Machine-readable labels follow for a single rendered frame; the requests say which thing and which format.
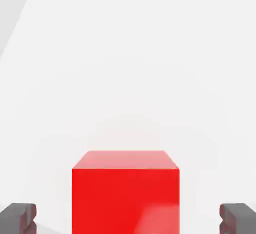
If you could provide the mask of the small red cube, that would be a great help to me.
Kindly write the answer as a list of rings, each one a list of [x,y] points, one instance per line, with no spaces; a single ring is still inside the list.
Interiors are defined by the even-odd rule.
[[[162,150],[88,151],[71,187],[71,234],[180,234],[180,170]]]

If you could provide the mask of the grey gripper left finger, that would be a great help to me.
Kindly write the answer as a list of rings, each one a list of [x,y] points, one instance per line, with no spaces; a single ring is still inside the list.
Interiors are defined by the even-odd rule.
[[[0,212],[0,234],[37,234],[34,203],[11,203]]]

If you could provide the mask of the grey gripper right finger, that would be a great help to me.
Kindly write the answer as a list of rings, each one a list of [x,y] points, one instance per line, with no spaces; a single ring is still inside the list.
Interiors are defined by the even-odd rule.
[[[256,234],[256,212],[245,203],[222,203],[219,234]]]

